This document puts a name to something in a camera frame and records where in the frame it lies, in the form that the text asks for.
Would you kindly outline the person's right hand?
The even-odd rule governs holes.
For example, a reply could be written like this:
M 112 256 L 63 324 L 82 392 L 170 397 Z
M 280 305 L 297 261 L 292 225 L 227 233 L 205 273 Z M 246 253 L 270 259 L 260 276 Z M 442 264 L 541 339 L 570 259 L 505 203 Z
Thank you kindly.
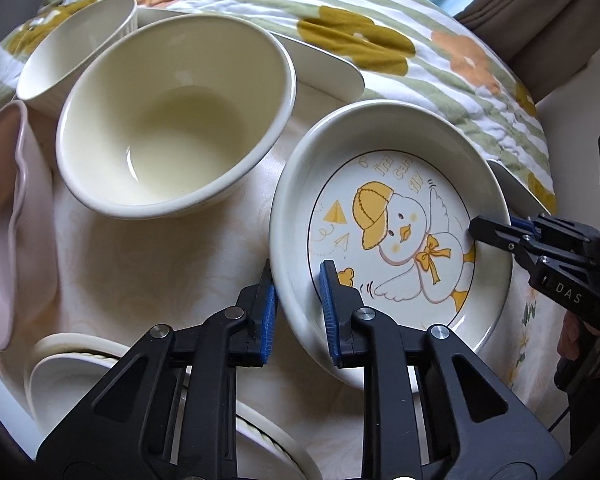
M 580 331 L 580 320 L 572 312 L 567 311 L 562 320 L 562 331 L 557 344 L 557 352 L 562 358 L 575 361 L 579 357 Z

